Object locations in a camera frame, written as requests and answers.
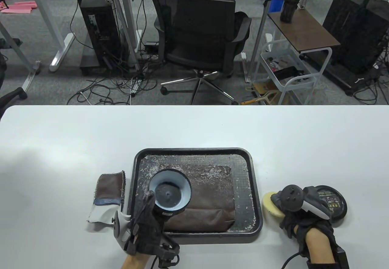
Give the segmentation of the person's left hand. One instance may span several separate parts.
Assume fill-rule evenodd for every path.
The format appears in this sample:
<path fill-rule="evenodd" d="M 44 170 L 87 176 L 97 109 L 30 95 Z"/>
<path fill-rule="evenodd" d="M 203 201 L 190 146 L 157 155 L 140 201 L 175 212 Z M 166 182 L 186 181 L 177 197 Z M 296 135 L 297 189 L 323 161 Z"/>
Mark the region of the person's left hand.
<path fill-rule="evenodd" d="M 150 190 L 145 194 L 143 207 L 126 225 L 129 236 L 123 250 L 128 255 L 155 255 L 161 262 L 171 263 L 179 256 L 179 245 L 164 232 L 165 223 L 173 216 L 157 205 L 157 197 Z"/>

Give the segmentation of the person's right hand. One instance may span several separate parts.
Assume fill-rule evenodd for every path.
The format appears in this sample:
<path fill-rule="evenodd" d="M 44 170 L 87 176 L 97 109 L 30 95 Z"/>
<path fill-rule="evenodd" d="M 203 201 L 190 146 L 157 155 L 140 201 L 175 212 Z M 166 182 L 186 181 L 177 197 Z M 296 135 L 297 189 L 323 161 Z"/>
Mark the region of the person's right hand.
<path fill-rule="evenodd" d="M 271 195 L 271 202 L 284 213 L 285 217 L 280 223 L 280 228 L 284 229 L 289 238 L 295 237 L 299 243 L 299 251 L 302 255 L 308 256 L 308 247 L 306 242 L 307 233 L 310 229 L 316 228 L 322 232 L 330 241 L 332 251 L 337 250 L 336 239 L 332 223 L 329 219 L 322 219 L 312 212 L 299 210 L 290 212 L 281 204 L 281 192 Z"/>

